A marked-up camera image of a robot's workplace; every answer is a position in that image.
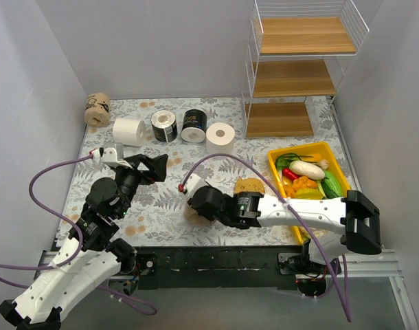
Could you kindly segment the brown roll barcode label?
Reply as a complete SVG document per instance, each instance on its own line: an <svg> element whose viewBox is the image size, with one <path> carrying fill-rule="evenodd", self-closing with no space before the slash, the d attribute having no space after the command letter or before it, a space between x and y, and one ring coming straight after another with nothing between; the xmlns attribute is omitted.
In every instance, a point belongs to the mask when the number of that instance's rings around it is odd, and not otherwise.
<svg viewBox="0 0 419 330"><path fill-rule="evenodd" d="M191 226L208 226L211 223L211 221L199 215L196 210L187 204L185 205L183 216Z"/></svg>

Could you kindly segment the white paper roll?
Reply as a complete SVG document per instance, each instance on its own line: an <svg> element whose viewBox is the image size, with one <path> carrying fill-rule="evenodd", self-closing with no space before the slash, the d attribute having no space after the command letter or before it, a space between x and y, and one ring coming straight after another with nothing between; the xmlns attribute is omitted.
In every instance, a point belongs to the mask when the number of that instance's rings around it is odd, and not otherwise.
<svg viewBox="0 0 419 330"><path fill-rule="evenodd" d="M116 143L141 147L146 138L146 125L141 120L118 118L113 125L113 139Z"/></svg>
<svg viewBox="0 0 419 330"><path fill-rule="evenodd" d="M232 154L234 150L235 130L223 122L213 123L206 131L206 150L209 155Z"/></svg>

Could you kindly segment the brown roll cartoon print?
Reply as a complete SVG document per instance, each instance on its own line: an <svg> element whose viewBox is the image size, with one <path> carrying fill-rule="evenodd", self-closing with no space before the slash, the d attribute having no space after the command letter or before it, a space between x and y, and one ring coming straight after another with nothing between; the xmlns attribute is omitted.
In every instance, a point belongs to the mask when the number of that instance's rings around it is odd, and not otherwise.
<svg viewBox="0 0 419 330"><path fill-rule="evenodd" d="M105 93L87 96L84 122L88 127L106 127L110 121L110 98Z"/></svg>

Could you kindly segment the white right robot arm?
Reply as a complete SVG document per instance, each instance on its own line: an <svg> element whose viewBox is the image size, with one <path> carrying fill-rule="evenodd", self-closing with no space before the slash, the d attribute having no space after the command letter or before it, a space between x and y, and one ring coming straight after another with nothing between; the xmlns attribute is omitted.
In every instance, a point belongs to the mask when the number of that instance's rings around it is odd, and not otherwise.
<svg viewBox="0 0 419 330"><path fill-rule="evenodd" d="M346 197L308 200L286 199L260 192L229 196L210 185L186 192L188 205L209 221L241 230L301 225L324 230L319 238L304 243L301 266L316 273L347 252L377 255L382 252L380 210L361 192Z"/></svg>

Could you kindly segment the white paper roll lying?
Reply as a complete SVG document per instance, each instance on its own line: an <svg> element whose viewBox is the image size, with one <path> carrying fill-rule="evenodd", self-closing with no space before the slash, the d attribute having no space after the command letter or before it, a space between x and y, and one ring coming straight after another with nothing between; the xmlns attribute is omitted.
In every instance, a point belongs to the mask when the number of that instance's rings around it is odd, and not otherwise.
<svg viewBox="0 0 419 330"><path fill-rule="evenodd" d="M141 147L146 138L146 125L141 120L118 118L113 125L113 139L116 143Z"/></svg>

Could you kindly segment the black wrapped roll left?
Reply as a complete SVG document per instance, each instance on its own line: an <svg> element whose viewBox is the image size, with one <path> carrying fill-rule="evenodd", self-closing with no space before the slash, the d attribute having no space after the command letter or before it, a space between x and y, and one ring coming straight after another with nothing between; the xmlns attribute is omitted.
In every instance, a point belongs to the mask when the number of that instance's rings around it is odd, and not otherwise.
<svg viewBox="0 0 419 330"><path fill-rule="evenodd" d="M178 136L176 116L171 111L161 110L151 117L154 137L159 142L169 143Z"/></svg>

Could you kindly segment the black wrapped roll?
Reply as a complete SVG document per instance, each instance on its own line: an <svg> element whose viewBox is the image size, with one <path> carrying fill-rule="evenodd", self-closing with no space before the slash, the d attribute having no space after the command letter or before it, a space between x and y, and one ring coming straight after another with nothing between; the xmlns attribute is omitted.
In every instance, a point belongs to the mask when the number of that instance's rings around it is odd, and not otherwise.
<svg viewBox="0 0 419 330"><path fill-rule="evenodd" d="M154 137L159 142L169 143L178 136L176 116L171 111L161 110L151 117Z"/></svg>
<svg viewBox="0 0 419 330"><path fill-rule="evenodd" d="M201 143L206 138L207 115L199 109L185 112L181 130L181 138L189 143Z"/></svg>

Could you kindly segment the slice of brown bread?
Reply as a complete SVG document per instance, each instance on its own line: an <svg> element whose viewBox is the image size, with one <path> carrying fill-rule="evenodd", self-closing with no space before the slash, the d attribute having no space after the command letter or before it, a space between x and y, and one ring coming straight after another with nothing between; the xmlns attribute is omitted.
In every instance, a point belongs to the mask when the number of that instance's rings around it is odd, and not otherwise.
<svg viewBox="0 0 419 330"><path fill-rule="evenodd" d="M242 179L241 177L239 177L234 186L234 194L252 192L264 195L265 189L263 183L256 178Z"/></svg>

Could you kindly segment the floral patterned table mat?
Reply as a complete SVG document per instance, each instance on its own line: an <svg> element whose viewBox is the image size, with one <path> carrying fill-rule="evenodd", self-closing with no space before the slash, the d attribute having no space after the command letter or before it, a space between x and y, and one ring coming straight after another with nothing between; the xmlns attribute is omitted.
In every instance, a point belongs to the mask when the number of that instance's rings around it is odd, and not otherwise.
<svg viewBox="0 0 419 330"><path fill-rule="evenodd" d="M183 216L185 198L177 190L188 171L194 171L224 193L232 194L239 177L255 177L258 173L273 179L267 154L273 149L326 142L335 154L346 179L352 175L334 118L323 97L308 101L308 112L314 128L312 137L247 139L243 135L242 102L239 98L164 98L113 100L112 118L131 118L150 123L160 110L173 112L181 122L187 110L200 109L209 124L224 122L235 129L234 156L231 159L207 159L204 144L188 144L181 138L171 143L158 142L151 127L139 148L127 146L126 155L142 153L150 157L168 155L165 182L140 186L127 215L117 222L118 237L136 246L217 246L217 245L293 245L295 235L284 226L238 230L211 222L207 226L190 225Z"/></svg>

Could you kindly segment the green leafy vegetable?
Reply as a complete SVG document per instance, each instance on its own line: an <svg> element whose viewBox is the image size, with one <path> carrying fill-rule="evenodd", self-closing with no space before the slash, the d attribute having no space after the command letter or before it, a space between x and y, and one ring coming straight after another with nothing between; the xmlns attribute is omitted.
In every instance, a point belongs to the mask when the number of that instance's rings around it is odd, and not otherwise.
<svg viewBox="0 0 419 330"><path fill-rule="evenodd" d="M275 160L275 168L277 171L282 171L285 168L289 168L291 162L301 160L309 163L314 163L314 161L311 160L313 158L310 155L298 155L296 153L285 153L282 155L279 155Z"/></svg>

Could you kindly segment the yellow green starfruit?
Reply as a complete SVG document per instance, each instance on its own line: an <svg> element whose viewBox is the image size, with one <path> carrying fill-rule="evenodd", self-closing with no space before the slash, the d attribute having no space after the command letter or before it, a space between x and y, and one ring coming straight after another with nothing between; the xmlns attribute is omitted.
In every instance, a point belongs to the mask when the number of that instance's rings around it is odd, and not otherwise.
<svg viewBox="0 0 419 330"><path fill-rule="evenodd" d="M309 200L322 200L324 195L318 190L313 188L301 188L294 194L295 199L309 199Z"/></svg>

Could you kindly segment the orange bell pepper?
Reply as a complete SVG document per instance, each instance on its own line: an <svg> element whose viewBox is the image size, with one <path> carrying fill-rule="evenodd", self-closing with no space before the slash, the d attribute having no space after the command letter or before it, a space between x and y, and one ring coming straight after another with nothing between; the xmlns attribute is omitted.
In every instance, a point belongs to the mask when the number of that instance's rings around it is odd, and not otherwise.
<svg viewBox="0 0 419 330"><path fill-rule="evenodd" d="M298 190L309 188L309 189L317 189L318 185L317 182L311 180L307 176L301 176L293 181L293 190L297 192Z"/></svg>

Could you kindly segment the white radish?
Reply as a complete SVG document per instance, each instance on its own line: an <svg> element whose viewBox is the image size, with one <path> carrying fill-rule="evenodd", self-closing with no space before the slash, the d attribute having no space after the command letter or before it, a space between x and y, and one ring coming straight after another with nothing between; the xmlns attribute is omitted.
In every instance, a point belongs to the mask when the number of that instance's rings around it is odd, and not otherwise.
<svg viewBox="0 0 419 330"><path fill-rule="evenodd" d="M308 178L319 181L325 178L325 172L317 165L297 160L291 162L289 169L299 176L307 176Z"/></svg>

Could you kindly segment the yellow plastic tray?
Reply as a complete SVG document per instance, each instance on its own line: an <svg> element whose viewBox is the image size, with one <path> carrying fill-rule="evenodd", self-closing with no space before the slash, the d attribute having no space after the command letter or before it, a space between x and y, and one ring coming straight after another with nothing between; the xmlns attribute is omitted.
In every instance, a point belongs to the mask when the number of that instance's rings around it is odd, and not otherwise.
<svg viewBox="0 0 419 330"><path fill-rule="evenodd" d="M286 199L286 192L284 191L285 183L282 179L282 169L278 169L275 166L275 161L279 156L287 153L296 153L300 157L303 157L304 155L305 158L308 158L311 161L315 162L322 159L327 160L329 162L328 171L335 176L337 183L342 189L343 196L347 196L347 191L350 190L351 187L346 179L346 176L341 170L341 167L337 161L337 158L335 157L335 154L332 152L332 149L326 142L316 142L312 144L303 144L283 149L274 149L268 152L267 157L269 161L269 167L274 176L274 180L278 187L278 190L280 194L283 196L283 198Z"/></svg>

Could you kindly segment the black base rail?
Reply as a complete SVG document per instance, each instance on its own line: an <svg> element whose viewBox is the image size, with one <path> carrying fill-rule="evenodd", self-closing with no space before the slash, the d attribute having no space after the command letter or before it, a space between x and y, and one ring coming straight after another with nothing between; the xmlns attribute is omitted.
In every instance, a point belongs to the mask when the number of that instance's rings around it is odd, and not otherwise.
<svg viewBox="0 0 419 330"><path fill-rule="evenodd" d="M318 296L332 287L330 272L296 265L301 252L295 245L139 247L134 271L95 283L128 295L137 289L272 287Z"/></svg>

